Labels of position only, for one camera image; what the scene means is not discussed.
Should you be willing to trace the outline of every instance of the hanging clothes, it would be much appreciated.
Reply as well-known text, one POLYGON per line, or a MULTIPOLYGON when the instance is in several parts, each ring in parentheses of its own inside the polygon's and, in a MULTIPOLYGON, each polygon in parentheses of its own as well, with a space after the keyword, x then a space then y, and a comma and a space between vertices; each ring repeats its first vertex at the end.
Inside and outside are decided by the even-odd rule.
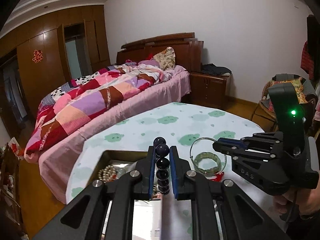
POLYGON ((301 68, 304 69, 309 74, 309 79, 313 81, 318 81, 320 79, 320 24, 316 20, 316 17, 314 15, 309 15, 307 17, 307 31, 308 31, 308 41, 307 41, 307 52, 306 54, 305 48, 302 53, 302 56, 306 56, 304 59, 308 59, 308 55, 310 56, 309 59, 313 60, 313 73, 311 70, 308 72, 304 69, 305 67, 308 69, 311 69, 310 65, 311 62, 304 62, 306 66, 302 67, 302 61, 301 59, 301 68))
POLYGON ((313 80, 314 74, 314 61, 311 55, 308 53, 308 42, 303 46, 302 56, 301 56, 301 68, 309 74, 309 79, 313 80))

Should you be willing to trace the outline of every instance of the folded clothes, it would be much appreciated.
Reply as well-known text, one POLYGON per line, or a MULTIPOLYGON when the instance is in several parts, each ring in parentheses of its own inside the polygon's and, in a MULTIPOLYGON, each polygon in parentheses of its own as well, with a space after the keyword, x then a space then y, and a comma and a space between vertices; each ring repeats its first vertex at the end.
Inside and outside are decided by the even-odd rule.
POLYGON ((212 76, 230 76, 231 70, 226 67, 218 67, 213 63, 202 65, 201 73, 212 76))

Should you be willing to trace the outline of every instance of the screw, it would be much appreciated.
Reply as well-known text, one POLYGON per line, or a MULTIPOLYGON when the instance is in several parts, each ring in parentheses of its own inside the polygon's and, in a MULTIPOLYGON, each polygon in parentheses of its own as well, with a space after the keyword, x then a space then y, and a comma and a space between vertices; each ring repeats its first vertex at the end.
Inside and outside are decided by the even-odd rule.
POLYGON ((140 172, 137 171, 137 170, 130 172, 130 176, 131 176, 131 177, 138 177, 139 175, 140 175, 140 172))
POLYGON ((232 187, 233 186, 233 181, 231 179, 226 179, 223 184, 226 186, 226 187, 232 187))
POLYGON ((94 182, 92 182, 92 185, 94 187, 100 187, 102 185, 102 181, 97 179, 94 182))
POLYGON ((187 176, 188 177, 194 177, 194 176, 196 176, 196 172, 195 171, 187 171, 187 176))

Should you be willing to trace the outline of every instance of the floral pillow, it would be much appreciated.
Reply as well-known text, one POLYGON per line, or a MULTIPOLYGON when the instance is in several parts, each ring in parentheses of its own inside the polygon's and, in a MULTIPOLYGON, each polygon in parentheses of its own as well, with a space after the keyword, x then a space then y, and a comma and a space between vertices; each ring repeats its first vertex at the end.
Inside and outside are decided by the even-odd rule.
POLYGON ((167 47, 164 51, 154 55, 153 59, 159 62, 162 70, 174 69, 176 65, 176 54, 171 47, 167 47))
MULTIPOLYGON (((292 79, 292 80, 287 80, 287 81, 271 81, 271 86, 270 87, 272 87, 275 84, 282 84, 282 83, 290 82, 293 85, 294 90, 296 91, 299 104, 306 104, 306 103, 308 103, 308 101, 306 100, 306 97, 305 97, 305 95, 303 93, 303 85, 302 85, 301 81, 302 81, 302 77, 296 78, 296 79, 292 79)), ((269 102, 269 110, 274 112, 271 100, 269 102)))

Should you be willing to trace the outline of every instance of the wardrobe door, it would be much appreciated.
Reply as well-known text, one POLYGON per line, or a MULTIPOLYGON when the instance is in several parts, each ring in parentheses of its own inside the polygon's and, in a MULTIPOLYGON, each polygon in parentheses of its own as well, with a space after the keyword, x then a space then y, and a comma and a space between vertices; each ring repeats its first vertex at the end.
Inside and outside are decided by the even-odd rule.
POLYGON ((67 58, 67 50, 66 50, 66 43, 65 43, 66 39, 64 36, 63 24, 58 27, 57 35, 58 35, 58 47, 59 47, 60 60, 61 60, 63 74, 64 74, 66 81, 69 82, 71 80, 71 74, 70 74, 69 62, 68 62, 68 58, 67 58))
POLYGON ((99 50, 100 61, 106 61, 106 65, 110 65, 109 50, 106 36, 106 24, 104 21, 103 6, 93 7, 94 23, 96 28, 97 44, 99 50))
POLYGON ((57 29, 40 34, 17 47, 19 73, 33 116, 47 94, 66 82, 61 66, 57 29), (35 50, 42 58, 37 61, 35 50))
POLYGON ((94 21, 84 22, 85 38, 88 45, 91 65, 100 61, 94 21))

